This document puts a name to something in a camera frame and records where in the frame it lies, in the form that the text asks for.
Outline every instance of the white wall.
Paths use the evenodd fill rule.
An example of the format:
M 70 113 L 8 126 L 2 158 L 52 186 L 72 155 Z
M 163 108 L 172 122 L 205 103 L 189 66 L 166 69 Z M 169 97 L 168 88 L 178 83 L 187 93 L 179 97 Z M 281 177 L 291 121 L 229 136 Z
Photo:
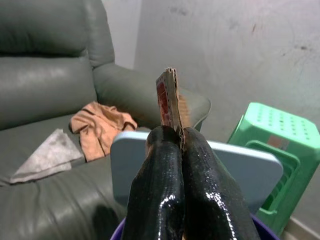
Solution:
M 167 66 L 211 99 L 208 139 L 226 141 L 254 101 L 320 126 L 320 1 L 142 0 L 134 67 Z M 319 185 L 320 171 L 294 213 L 318 233 Z
M 142 0 L 102 0 L 108 16 L 115 63 L 133 69 Z

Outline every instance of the sofa backrest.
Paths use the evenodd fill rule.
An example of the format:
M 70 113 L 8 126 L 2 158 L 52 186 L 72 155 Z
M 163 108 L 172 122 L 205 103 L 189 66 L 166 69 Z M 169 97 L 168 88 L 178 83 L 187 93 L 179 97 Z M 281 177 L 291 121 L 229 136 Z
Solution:
M 0 130 L 77 112 L 114 58 L 101 0 L 1 0 Z

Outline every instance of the orange towel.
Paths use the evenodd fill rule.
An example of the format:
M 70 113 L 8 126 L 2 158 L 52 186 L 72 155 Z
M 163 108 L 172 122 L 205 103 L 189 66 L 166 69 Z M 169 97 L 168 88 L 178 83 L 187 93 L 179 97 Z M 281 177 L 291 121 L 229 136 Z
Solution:
M 70 127 L 74 134 L 80 133 L 81 148 L 90 162 L 108 155 L 114 137 L 122 131 L 136 130 L 137 123 L 129 113 L 94 101 L 71 118 Z

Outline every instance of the purple bucket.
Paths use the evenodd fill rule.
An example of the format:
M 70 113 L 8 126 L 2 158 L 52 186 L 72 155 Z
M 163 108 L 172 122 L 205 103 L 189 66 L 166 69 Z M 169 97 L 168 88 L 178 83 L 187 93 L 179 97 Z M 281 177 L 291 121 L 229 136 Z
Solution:
M 253 223 L 258 231 L 261 240 L 280 240 L 263 222 L 261 222 L 256 216 L 251 215 Z M 125 220 L 123 219 L 119 226 L 114 231 L 110 240 L 120 240 L 121 234 L 124 229 Z

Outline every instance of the green leather sofa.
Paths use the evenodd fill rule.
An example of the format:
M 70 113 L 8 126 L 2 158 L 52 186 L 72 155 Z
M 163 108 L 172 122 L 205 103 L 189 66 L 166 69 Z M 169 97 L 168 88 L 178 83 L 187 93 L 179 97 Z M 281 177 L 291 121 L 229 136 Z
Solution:
M 0 240 L 110 238 L 126 208 L 113 198 L 108 156 L 37 181 L 9 179 L 57 128 L 81 149 L 69 121 L 91 101 L 158 126 L 156 77 L 115 64 L 101 0 L 0 1 Z M 181 93 L 199 129 L 210 102 Z

